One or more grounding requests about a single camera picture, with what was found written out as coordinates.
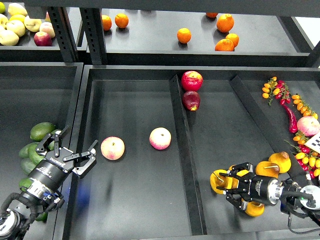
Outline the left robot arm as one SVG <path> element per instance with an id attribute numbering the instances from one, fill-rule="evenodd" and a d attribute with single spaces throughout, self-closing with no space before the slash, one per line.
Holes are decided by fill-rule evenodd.
<path id="1" fill-rule="evenodd" d="M 84 178 L 95 166 L 95 140 L 88 150 L 74 153 L 62 146 L 63 137 L 69 132 L 65 127 L 56 133 L 47 133 L 35 147 L 43 159 L 28 174 L 28 183 L 20 192 L 11 193 L 0 207 L 0 238 L 22 240 L 30 225 L 39 215 L 56 211 L 65 202 L 59 188 L 74 173 Z"/>

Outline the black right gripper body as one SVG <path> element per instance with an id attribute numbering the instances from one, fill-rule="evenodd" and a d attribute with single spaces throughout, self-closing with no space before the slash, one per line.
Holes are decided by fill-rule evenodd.
<path id="1" fill-rule="evenodd" d="M 239 195 L 246 202 L 264 205 L 276 205 L 282 195 L 284 186 L 275 177 L 255 175 L 252 179 L 239 181 Z"/>

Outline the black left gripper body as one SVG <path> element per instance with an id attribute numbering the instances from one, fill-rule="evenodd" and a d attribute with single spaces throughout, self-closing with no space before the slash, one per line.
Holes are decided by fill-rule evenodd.
<path id="1" fill-rule="evenodd" d="M 28 174 L 28 177 L 40 182 L 52 192 L 56 192 L 75 166 L 73 160 L 63 161 L 72 154 L 73 152 L 65 147 L 59 149 L 59 156 L 55 156 L 54 151 L 48 152 L 45 158 Z"/>

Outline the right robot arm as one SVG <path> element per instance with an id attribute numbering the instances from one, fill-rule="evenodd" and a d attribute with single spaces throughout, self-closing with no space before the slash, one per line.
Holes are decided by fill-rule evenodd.
<path id="1" fill-rule="evenodd" d="M 251 217 L 262 215 L 265 206 L 280 203 L 281 212 L 288 215 L 287 227 L 294 234 L 298 231 L 292 229 L 293 216 L 320 223 L 320 188 L 312 183 L 301 187 L 291 178 L 280 181 L 259 175 L 251 163 L 245 162 L 212 172 L 210 184 L 217 194 L 225 195 L 236 209 Z"/>

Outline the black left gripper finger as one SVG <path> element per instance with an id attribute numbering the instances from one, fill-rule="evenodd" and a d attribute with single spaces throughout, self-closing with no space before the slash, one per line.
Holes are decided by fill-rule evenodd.
<path id="1" fill-rule="evenodd" d="M 48 152 L 51 150 L 49 149 L 49 145 L 54 143 L 53 146 L 53 155 L 55 157 L 60 156 L 60 148 L 62 147 L 62 139 L 67 135 L 70 131 L 70 127 L 68 125 L 65 126 L 59 133 L 47 133 L 44 138 L 39 142 L 37 147 L 35 148 L 36 153 L 39 156 L 46 156 Z"/>
<path id="2" fill-rule="evenodd" d="M 96 139 L 87 151 L 81 153 L 72 153 L 62 158 L 64 163 L 73 162 L 72 172 L 80 179 L 83 179 L 89 171 L 96 165 L 96 147 L 99 141 Z"/>

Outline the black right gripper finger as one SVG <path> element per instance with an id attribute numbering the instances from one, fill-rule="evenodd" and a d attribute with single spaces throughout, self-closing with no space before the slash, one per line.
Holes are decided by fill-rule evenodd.
<path id="1" fill-rule="evenodd" d="M 240 171 L 247 170 L 243 176 L 239 176 L 238 173 Z M 244 162 L 241 164 L 237 164 L 231 167 L 231 170 L 228 170 L 226 173 L 220 172 L 220 176 L 230 177 L 239 180 L 240 182 L 248 182 L 254 177 L 253 173 L 253 165 L 250 162 Z"/>
<path id="2" fill-rule="evenodd" d="M 231 203 L 237 210 L 245 211 L 249 202 L 249 195 L 244 189 L 232 188 L 224 189 L 225 199 Z"/>

